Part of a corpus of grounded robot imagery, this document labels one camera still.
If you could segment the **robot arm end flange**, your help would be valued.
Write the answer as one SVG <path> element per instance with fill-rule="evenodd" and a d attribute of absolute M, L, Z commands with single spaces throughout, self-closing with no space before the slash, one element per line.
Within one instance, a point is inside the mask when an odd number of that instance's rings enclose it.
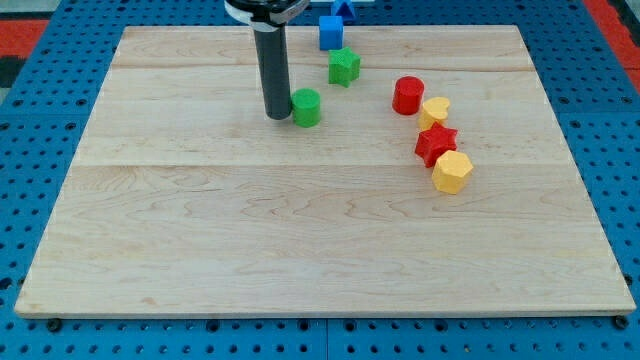
<path fill-rule="evenodd" d="M 273 32 L 299 16 L 310 0 L 225 0 L 224 8 L 234 20 L 259 32 Z"/>

